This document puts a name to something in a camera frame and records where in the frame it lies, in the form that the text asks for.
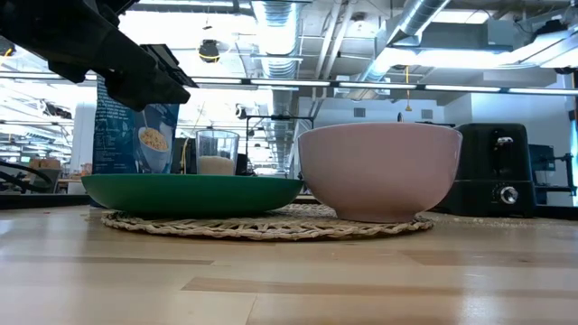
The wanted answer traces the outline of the round ceramic bowl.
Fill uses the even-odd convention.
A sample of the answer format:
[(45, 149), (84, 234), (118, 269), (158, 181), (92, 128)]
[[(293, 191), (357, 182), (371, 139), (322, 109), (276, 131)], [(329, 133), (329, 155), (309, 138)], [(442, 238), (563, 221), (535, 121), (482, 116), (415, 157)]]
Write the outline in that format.
[(298, 138), (303, 180), (338, 218), (406, 222), (449, 192), (462, 135), (417, 123), (356, 123), (316, 128)]

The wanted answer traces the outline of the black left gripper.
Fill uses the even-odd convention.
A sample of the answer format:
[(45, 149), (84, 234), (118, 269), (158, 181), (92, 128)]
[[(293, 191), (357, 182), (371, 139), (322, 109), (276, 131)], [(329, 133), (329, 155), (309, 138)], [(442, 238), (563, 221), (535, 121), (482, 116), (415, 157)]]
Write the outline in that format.
[(149, 104), (184, 104), (190, 94), (150, 55), (118, 29), (117, 18), (68, 16), (48, 29), (49, 69), (74, 83), (94, 71), (105, 80), (110, 98), (141, 111)]

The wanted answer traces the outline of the round woven straw placemat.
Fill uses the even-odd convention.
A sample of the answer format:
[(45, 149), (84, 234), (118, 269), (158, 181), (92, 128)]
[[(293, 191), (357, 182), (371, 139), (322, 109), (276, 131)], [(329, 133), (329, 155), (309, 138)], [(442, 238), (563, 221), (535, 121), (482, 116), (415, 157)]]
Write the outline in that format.
[(434, 227), (429, 218), (417, 215), (408, 221), (363, 223), (337, 218), (323, 205), (290, 204), (252, 217), (168, 218), (138, 217), (128, 212), (108, 212), (103, 225), (157, 236), (194, 237), (264, 242), (346, 240), (391, 237)]

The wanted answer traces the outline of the round green plate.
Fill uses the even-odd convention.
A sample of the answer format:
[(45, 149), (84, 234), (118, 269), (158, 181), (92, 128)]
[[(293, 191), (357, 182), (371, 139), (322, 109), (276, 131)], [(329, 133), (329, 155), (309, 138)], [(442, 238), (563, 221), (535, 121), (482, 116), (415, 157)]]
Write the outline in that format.
[(299, 180), (202, 174), (94, 174), (81, 179), (99, 205), (137, 216), (212, 218), (280, 209)]

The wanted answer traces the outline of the silver ventilation duct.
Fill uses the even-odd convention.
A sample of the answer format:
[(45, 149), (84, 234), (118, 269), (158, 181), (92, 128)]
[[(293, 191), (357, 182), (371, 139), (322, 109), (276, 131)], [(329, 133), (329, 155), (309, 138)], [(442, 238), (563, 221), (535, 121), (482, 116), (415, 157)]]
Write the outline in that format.
[[(288, 1), (252, 0), (257, 22), (259, 51), (266, 57), (261, 60), (266, 79), (295, 79), (298, 49), (298, 29), (301, 6)], [(289, 154), (293, 146), (293, 121), (274, 122), (275, 159), (278, 171), (290, 167)]]

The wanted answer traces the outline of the small glass with milk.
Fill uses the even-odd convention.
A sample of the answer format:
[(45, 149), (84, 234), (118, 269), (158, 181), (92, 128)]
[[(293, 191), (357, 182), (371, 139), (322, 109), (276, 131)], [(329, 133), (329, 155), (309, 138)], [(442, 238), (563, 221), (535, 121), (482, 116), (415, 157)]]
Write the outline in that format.
[(196, 132), (195, 140), (198, 174), (232, 176), (236, 173), (239, 142), (237, 133), (204, 129)]

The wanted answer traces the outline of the white building column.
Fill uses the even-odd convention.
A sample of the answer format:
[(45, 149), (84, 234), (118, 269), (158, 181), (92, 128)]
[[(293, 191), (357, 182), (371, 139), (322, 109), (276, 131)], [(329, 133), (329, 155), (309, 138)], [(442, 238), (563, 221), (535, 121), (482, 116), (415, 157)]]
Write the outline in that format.
[(79, 102), (76, 106), (70, 158), (70, 177), (73, 182), (69, 183), (69, 194), (86, 193), (80, 178), (92, 173), (96, 111), (95, 102)]

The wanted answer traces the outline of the black two-slot toaster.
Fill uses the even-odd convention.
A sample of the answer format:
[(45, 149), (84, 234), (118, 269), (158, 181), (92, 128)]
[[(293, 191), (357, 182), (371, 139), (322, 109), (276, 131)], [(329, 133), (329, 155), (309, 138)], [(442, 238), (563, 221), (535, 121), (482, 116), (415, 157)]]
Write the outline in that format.
[(530, 218), (535, 185), (522, 124), (458, 125), (461, 155), (454, 183), (433, 209), (469, 217)]

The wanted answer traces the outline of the blue frosted flakes cereal box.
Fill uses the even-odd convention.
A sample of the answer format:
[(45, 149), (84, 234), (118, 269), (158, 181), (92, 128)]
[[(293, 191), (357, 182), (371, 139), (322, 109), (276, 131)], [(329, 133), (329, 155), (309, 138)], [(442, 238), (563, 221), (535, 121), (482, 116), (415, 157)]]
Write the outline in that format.
[[(167, 45), (141, 47), (186, 91), (194, 84)], [(169, 174), (182, 104), (149, 104), (134, 111), (108, 96), (98, 74), (97, 92), (91, 175)]]

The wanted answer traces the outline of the black table edge rail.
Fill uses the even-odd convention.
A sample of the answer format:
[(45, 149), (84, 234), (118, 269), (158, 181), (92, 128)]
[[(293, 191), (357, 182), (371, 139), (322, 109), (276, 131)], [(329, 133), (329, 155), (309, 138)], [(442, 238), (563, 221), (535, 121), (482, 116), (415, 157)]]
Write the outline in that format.
[[(88, 205), (90, 202), (91, 199), (88, 195), (0, 194), (0, 210), (80, 206)], [(578, 221), (578, 207), (537, 205), (533, 216), (536, 218)]]

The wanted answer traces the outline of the long ceiling light strip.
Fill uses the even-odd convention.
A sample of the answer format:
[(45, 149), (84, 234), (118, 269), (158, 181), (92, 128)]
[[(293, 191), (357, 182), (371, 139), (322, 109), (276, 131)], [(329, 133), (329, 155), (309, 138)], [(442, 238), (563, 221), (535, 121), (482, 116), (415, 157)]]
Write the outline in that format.
[(578, 89), (575, 88), (508, 88), (472, 85), (446, 85), (446, 84), (423, 84), (423, 83), (391, 83), (391, 82), (360, 82), (340, 80), (306, 80), (306, 79), (248, 79), (248, 78), (208, 78), (192, 77), (191, 80), (197, 85), (217, 86), (272, 86), (272, 87), (305, 87), (305, 88), (359, 88), (359, 89), (385, 89), (385, 90), (409, 90), (409, 91), (432, 91), (432, 92), (456, 92), (456, 93), (488, 93), (506, 95), (532, 95), (532, 96), (564, 96), (578, 97)]

